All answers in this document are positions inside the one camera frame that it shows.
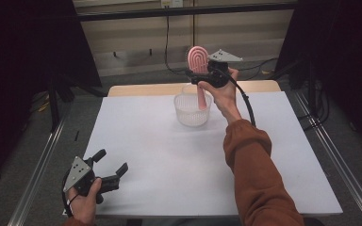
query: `carpeted floor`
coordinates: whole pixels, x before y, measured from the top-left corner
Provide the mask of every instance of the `carpeted floor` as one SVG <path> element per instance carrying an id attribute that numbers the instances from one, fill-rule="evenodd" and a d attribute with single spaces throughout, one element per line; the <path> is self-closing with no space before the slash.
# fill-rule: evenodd
<path id="1" fill-rule="evenodd" d="M 275 65 L 275 60 L 265 64 L 260 73 L 254 79 L 266 79 L 266 72 L 270 72 Z M 259 62 L 249 62 L 231 65 L 234 68 L 250 68 Z M 256 70 L 241 71 L 239 80 L 246 80 L 254 76 Z M 103 87 L 101 91 L 108 91 L 112 86 L 146 83 L 175 83 L 187 82 L 184 75 L 176 75 L 168 71 L 157 71 L 149 73 L 135 73 L 127 75 L 105 76 L 101 78 Z M 289 97 L 292 107 L 297 116 L 303 116 L 299 103 L 294 93 L 296 91 L 306 92 L 305 87 L 299 90 L 290 90 L 288 77 L 284 76 L 278 81 L 282 90 Z M 59 100 L 60 112 L 69 109 L 70 112 L 63 129 L 58 138 L 55 149 L 52 152 L 46 171 L 41 176 L 41 183 L 37 187 L 37 193 L 32 200 L 27 212 L 24 225 L 59 225 L 65 220 L 62 213 L 60 197 L 62 177 L 72 163 L 75 155 L 83 156 L 89 142 L 92 128 L 99 112 L 102 98 L 94 97 L 84 90 L 74 88 L 75 100 L 72 103 L 62 103 Z M 33 109 L 41 105 L 40 99 L 33 105 Z M 323 124 L 331 139 L 341 152 L 344 160 L 349 165 L 352 174 L 362 185 L 362 135 L 352 130 L 349 119 L 332 99 L 330 100 L 330 116 Z M 301 120 L 302 127 L 308 125 L 308 120 Z M 42 151 L 50 134 L 51 118 L 49 107 L 44 111 L 34 111 L 22 137 L 19 139 L 16 149 L 2 168 L 0 179 L 0 225 L 8 225 L 15 208 L 21 199 L 26 185 L 36 168 Z M 362 225 L 362 212 L 353 198 L 351 191 L 345 185 L 342 177 L 331 161 L 328 153 L 324 150 L 319 138 L 313 130 L 306 132 L 307 138 L 319 158 L 324 173 L 334 189 L 339 200 L 343 214 L 337 216 L 320 217 L 325 225 L 350 226 Z M 147 219 L 144 225 L 213 225 L 214 221 L 221 225 L 230 225 L 232 222 L 238 225 L 234 218 L 230 219 Z M 98 225 L 125 225 L 125 219 L 100 218 Z"/>

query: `white container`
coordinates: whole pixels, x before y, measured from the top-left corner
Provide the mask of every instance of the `white container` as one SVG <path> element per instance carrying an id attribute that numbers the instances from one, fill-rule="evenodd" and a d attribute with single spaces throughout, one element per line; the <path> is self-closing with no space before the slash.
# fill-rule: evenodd
<path id="1" fill-rule="evenodd" d="M 184 86 L 181 89 L 181 93 L 174 97 L 177 119 L 186 126 L 196 127 L 203 125 L 208 120 L 212 97 L 205 92 L 206 109 L 201 110 L 199 109 L 197 91 L 185 92 L 185 87 L 187 86 Z"/>

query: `brown sleeve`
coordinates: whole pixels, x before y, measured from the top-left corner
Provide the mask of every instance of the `brown sleeve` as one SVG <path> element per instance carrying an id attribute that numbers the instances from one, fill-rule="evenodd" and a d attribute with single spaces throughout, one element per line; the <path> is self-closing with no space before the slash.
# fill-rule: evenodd
<path id="1" fill-rule="evenodd" d="M 304 225 L 270 159 L 272 142 L 266 132 L 246 120 L 234 121 L 226 128 L 223 147 L 244 225 Z"/>
<path id="2" fill-rule="evenodd" d="M 75 218 L 67 218 L 66 222 L 62 224 L 62 226 L 90 226 L 89 224 L 85 224 Z"/>

